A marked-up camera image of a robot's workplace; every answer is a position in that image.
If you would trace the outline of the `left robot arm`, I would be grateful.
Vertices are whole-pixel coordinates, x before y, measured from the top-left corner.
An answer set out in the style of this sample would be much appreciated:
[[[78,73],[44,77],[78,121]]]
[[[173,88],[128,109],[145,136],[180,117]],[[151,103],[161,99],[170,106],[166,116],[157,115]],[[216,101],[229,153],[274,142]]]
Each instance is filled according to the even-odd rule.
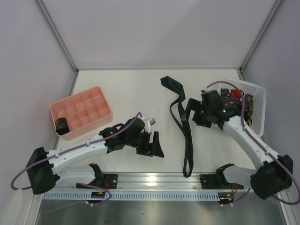
[[[129,146],[138,155],[164,158],[159,132],[151,132],[153,118],[131,118],[107,127],[99,134],[70,148],[33,151],[26,167],[33,194],[44,194],[54,187],[90,188],[101,186],[104,175],[97,164],[75,167],[83,160],[122,150]]]

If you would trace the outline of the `dark green tie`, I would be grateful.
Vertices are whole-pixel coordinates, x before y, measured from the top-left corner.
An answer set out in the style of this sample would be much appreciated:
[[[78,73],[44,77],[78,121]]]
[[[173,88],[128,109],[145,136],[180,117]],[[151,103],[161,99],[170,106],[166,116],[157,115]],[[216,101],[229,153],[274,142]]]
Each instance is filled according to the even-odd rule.
[[[175,101],[173,101],[170,105],[170,113],[185,138],[185,155],[184,155],[184,163],[183,163],[183,176],[185,178],[188,178],[192,175],[193,168],[194,168],[194,147],[193,147],[193,140],[192,140],[190,124],[187,120],[179,121],[178,119],[176,119],[176,117],[172,111],[172,107],[177,104],[177,109],[178,109],[180,118],[182,118],[184,116],[185,109],[182,105],[182,102],[186,99],[184,88],[180,82],[172,79],[169,76],[165,76],[165,77],[161,78],[160,81],[161,81],[161,85],[163,87],[167,88],[168,90],[170,90],[178,95],[178,98]]]

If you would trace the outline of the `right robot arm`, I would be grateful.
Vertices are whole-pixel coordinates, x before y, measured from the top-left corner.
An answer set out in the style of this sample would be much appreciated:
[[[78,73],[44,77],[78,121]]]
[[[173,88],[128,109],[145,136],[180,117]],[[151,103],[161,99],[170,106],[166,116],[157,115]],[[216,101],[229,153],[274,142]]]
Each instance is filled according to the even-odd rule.
[[[220,167],[228,183],[250,187],[261,199],[267,199],[292,185],[293,160],[268,147],[246,124],[232,105],[224,105],[216,90],[204,91],[202,100],[189,99],[183,119],[194,111],[193,122],[210,128],[213,124],[232,137],[251,159],[254,169],[236,165]]]

